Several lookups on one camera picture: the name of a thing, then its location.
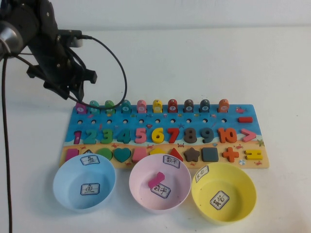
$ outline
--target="pink bowl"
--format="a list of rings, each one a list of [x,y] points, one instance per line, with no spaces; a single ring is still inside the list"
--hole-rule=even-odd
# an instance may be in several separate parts
[[[158,172],[165,180],[153,188],[148,182]],[[140,160],[130,175],[130,190],[134,199],[146,210],[162,214],[177,208],[191,190],[191,175],[183,162],[167,154],[153,154]]]

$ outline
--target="bowl rim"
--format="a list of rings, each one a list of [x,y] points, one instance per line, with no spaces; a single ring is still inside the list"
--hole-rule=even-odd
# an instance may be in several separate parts
[[[170,210],[172,210],[172,209],[174,209],[174,208],[177,208],[178,206],[180,206],[180,205],[187,199],[187,197],[189,196],[190,191],[191,191],[191,187],[192,187],[192,178],[191,178],[190,171],[189,171],[189,169],[187,168],[187,166],[186,166],[180,159],[174,157],[174,158],[176,158],[176,159],[178,159],[178,160],[180,161],[180,164],[182,164],[182,166],[184,166],[184,168],[185,168],[186,171],[187,171],[187,174],[189,175],[190,186],[189,186],[188,193],[186,194],[186,197],[185,197],[180,203],[178,203],[176,206],[173,206],[173,207],[171,207],[171,208],[169,208],[169,209],[163,209],[163,210],[148,208],[148,207],[142,205],[142,204],[134,197],[133,192],[132,192],[132,189],[131,189],[130,182],[131,182],[131,177],[132,177],[132,174],[133,174],[133,170],[135,169],[135,167],[137,166],[137,164],[140,163],[142,160],[147,159],[147,158],[149,158],[149,157],[151,157],[151,156],[158,156],[158,157],[162,156],[162,157],[163,157],[164,155],[169,155],[169,156],[173,157],[173,156],[170,155],[170,154],[163,154],[163,153],[148,155],[148,156],[144,157],[143,159],[139,160],[139,161],[134,165],[134,167],[133,167],[132,170],[131,170],[130,177],[129,177],[129,189],[130,189],[130,192],[131,192],[132,197],[135,199],[135,201],[136,201],[140,206],[142,206],[143,208],[145,208],[145,209],[147,209],[147,210],[149,210],[149,211],[162,212],[162,211],[170,211]]]
[[[94,205],[94,206],[91,206],[91,207],[88,207],[88,208],[85,208],[85,209],[76,209],[76,208],[72,208],[68,205],[65,205],[63,202],[61,202],[57,196],[55,195],[55,180],[57,179],[57,175],[59,175],[59,171],[61,170],[64,170],[66,169],[66,166],[69,166],[69,162],[71,161],[71,163],[74,162],[74,160],[80,160],[82,157],[84,156],[88,156],[88,155],[97,155],[99,157],[100,160],[102,161],[105,161],[104,164],[110,166],[113,170],[113,175],[114,175],[114,181],[113,181],[113,185],[112,185],[112,188],[109,192],[109,194],[103,199],[101,200],[101,202],[99,202],[98,204]],[[74,156],[73,158],[69,159],[68,161],[66,161],[56,172],[55,176],[54,176],[54,179],[53,179],[53,194],[54,194],[54,197],[55,199],[57,200],[58,203],[60,203],[62,206],[64,206],[65,208],[67,209],[70,209],[70,210],[74,210],[74,211],[78,211],[78,212],[84,212],[84,211],[88,211],[88,210],[91,210],[91,209],[94,209],[96,208],[97,206],[99,206],[103,201],[107,200],[111,193],[113,192],[115,186],[116,186],[116,180],[117,180],[117,174],[116,174],[116,169],[114,168],[113,164],[111,163],[111,161],[109,159],[107,159],[106,157],[102,156],[102,155],[99,155],[99,154],[95,154],[95,153],[88,153],[88,154],[79,154],[77,156]]]
[[[200,171],[200,170],[201,170],[203,167],[205,167],[205,166],[216,166],[216,167],[217,167],[217,166],[220,166],[220,167],[222,167],[222,166],[229,166],[229,167],[235,169],[236,171],[240,172],[243,176],[245,176],[246,179],[248,179],[248,180],[250,181],[250,183],[251,183],[251,187],[250,187],[250,188],[253,188],[254,191],[255,191],[255,201],[254,201],[254,205],[253,205],[251,211],[250,211],[247,215],[245,215],[244,217],[242,217],[242,218],[240,218],[240,219],[237,219],[237,220],[221,221],[221,220],[218,220],[218,219],[215,219],[215,218],[211,217],[211,215],[207,215],[206,213],[204,213],[204,212],[199,208],[197,202],[196,202],[195,199],[194,199],[193,188],[192,188],[193,185],[192,185],[192,184],[195,182],[195,177],[196,177],[196,174],[198,173],[198,171]],[[256,203],[257,203],[257,191],[256,191],[256,187],[255,187],[254,182],[252,181],[252,179],[249,177],[249,175],[248,175],[245,171],[243,171],[242,169],[240,169],[239,167],[234,166],[234,165],[232,165],[232,164],[228,164],[228,163],[215,162],[215,163],[207,164],[207,165],[205,165],[205,166],[203,166],[203,167],[201,167],[200,169],[197,170],[197,172],[195,173],[195,175],[194,175],[194,177],[193,177],[193,179],[192,179],[192,183],[191,183],[191,195],[192,195],[192,199],[193,199],[193,202],[194,202],[195,206],[196,206],[197,209],[201,212],[201,214],[202,214],[205,218],[208,218],[208,219],[210,219],[210,220],[213,221],[213,222],[218,222],[218,223],[221,223],[221,224],[226,224],[226,223],[227,223],[227,224],[230,224],[230,223],[233,223],[233,222],[238,222],[238,221],[241,221],[242,219],[248,217],[248,216],[253,212],[253,210],[254,210],[254,208],[255,208],[255,206],[256,206]]]

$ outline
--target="plus sign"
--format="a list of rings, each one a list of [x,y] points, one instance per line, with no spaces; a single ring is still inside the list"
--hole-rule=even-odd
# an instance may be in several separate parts
[[[234,152],[232,147],[228,147],[227,151],[223,152],[223,157],[227,158],[229,162],[234,163],[234,158],[238,158],[239,153]]]

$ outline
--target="white tabletop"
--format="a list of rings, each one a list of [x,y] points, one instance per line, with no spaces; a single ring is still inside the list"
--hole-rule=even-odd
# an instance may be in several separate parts
[[[311,28],[87,34],[119,57],[128,77],[127,99],[133,103],[171,98],[218,103],[226,98],[254,105],[270,159],[269,169],[245,170],[257,188],[257,205],[246,219],[222,227],[200,216],[191,195],[177,211],[152,215],[132,198],[130,171],[118,170],[112,201],[105,208],[83,215],[64,209],[53,196],[52,181],[74,103],[45,90],[42,81],[28,78],[24,64],[10,60],[7,114],[14,232],[311,232]],[[124,85],[109,53],[90,41],[75,51],[98,74],[95,85],[85,85],[85,101],[118,102]],[[7,232],[3,143],[0,151],[0,226]]]

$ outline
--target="white wall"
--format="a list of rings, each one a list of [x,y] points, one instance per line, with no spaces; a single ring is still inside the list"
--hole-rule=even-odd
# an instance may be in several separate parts
[[[311,24],[311,0],[51,0],[60,28],[154,29]]]

